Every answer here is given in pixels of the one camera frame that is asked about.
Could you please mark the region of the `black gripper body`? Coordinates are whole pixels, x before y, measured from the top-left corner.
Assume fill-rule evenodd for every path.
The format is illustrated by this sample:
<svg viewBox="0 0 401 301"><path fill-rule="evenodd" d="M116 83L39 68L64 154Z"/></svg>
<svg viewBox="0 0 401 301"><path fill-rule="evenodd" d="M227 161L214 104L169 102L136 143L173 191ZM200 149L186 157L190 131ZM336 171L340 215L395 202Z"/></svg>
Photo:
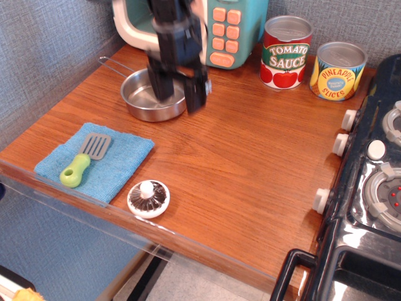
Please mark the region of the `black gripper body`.
<svg viewBox="0 0 401 301"><path fill-rule="evenodd" d="M207 68L201 63L202 27L198 18L182 21L152 21L159 41L158 51L148 51L148 65L165 70L172 79L184 82L186 78L207 77ZM208 79L208 93L211 81Z"/></svg>

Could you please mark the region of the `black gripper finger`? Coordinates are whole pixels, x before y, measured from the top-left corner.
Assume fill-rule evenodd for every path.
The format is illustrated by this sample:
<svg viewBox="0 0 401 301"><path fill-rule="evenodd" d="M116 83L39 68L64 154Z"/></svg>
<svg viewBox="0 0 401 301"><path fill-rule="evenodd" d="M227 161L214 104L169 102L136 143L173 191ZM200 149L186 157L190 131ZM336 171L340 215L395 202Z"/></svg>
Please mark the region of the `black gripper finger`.
<svg viewBox="0 0 401 301"><path fill-rule="evenodd" d="M156 66L147 66L148 77L156 98L160 101L166 101L174 94L173 79L168 73Z"/></svg>
<svg viewBox="0 0 401 301"><path fill-rule="evenodd" d="M196 113L206 105L207 93L207 77L192 77L184 80L185 102L189 114Z"/></svg>

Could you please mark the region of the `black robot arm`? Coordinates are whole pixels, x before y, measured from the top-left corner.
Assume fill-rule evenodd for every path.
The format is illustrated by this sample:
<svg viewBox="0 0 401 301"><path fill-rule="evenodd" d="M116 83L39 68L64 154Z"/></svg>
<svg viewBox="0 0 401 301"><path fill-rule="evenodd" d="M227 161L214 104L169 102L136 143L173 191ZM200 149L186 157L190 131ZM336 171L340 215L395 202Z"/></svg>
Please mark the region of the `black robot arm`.
<svg viewBox="0 0 401 301"><path fill-rule="evenodd" d="M201 21L191 1L149 1L158 51L148 51L148 75L154 94L164 101L174 94L174 80L183 84L187 111L196 113L206 105L211 90L207 67L202 64Z"/></svg>

